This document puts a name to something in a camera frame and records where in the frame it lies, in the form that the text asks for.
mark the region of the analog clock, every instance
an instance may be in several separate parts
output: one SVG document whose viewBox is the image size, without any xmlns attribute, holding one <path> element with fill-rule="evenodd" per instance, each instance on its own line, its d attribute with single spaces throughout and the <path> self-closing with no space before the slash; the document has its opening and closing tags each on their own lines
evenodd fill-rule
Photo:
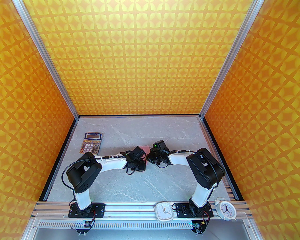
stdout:
<svg viewBox="0 0 300 240">
<path fill-rule="evenodd" d="M 216 205 L 216 211 L 220 218 L 229 221 L 236 220 L 236 209 L 235 207 L 228 201 L 222 201 Z"/>
<path fill-rule="evenodd" d="M 168 222 L 173 220 L 174 213 L 168 202 L 160 202 L 155 205 L 154 209 L 158 221 Z"/>
</svg>

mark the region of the gray marble tabletop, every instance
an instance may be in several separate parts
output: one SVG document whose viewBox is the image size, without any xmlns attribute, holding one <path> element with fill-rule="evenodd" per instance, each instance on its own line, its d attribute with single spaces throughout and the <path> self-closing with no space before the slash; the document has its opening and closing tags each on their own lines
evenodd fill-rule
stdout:
<svg viewBox="0 0 300 240">
<path fill-rule="evenodd" d="M 103 133 L 100 156 L 133 150 L 136 146 L 152 147 L 159 140 L 164 140 L 170 150 L 209 149 L 196 115 L 81 117 L 47 201 L 73 199 L 72 191 L 61 182 L 61 174 L 66 166 L 81 157 L 79 151 L 86 132 Z M 64 179 L 70 184 L 66 175 Z M 131 176 L 125 169 L 100 173 L 90 187 L 90 196 L 97 202 L 188 201 L 195 187 L 196 180 L 189 166 L 172 165 L 160 169 L 148 162 L 146 171 Z M 216 197 L 229 200 L 222 181 L 210 200 Z"/>
</svg>

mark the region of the clock face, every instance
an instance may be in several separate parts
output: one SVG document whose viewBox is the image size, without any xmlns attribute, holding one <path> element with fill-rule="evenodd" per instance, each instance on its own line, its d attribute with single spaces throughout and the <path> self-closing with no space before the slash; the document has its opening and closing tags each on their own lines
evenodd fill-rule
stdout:
<svg viewBox="0 0 300 240">
<path fill-rule="evenodd" d="M 170 221 L 174 217 L 172 207 L 169 203 L 158 203 L 155 206 L 157 219 L 160 221 Z"/>
<path fill-rule="evenodd" d="M 235 215 L 233 207 L 226 202 L 222 202 L 220 208 L 226 217 L 232 218 Z"/>
</svg>

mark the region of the black mounting plate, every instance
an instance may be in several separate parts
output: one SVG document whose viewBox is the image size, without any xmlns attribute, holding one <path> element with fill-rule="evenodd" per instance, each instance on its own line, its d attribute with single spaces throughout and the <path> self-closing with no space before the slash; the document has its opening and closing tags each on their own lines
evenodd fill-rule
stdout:
<svg viewBox="0 0 300 240">
<path fill-rule="evenodd" d="M 82 217 L 78 214 L 78 208 L 75 203 L 71 204 L 68 217 L 69 218 L 93 218 L 94 211 L 96 218 L 103 218 L 105 212 L 105 204 L 104 203 L 93 203 L 91 211 L 87 217 Z"/>
<path fill-rule="evenodd" d="M 176 203 L 174 204 L 174 206 L 176 207 L 176 214 L 178 218 L 199 218 L 202 217 L 204 212 L 207 212 L 210 218 L 214 216 L 210 204 L 204 205 L 201 209 L 201 213 L 200 213 L 201 216 L 195 216 L 195 217 L 191 214 L 189 203 Z"/>
</svg>

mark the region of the metal grille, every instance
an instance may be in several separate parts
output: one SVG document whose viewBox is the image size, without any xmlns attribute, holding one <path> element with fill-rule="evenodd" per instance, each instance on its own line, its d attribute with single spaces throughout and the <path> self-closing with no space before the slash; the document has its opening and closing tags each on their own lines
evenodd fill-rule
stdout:
<svg viewBox="0 0 300 240">
<path fill-rule="evenodd" d="M 38 228 L 53 228 L 53 229 L 87 229 L 84 227 L 85 220 L 40 220 Z M 158 221 L 105 221 L 99 220 L 95 222 L 93 229 L 192 229 L 192 222 L 189 220 L 173 220 L 169 223 L 160 223 Z"/>
</svg>

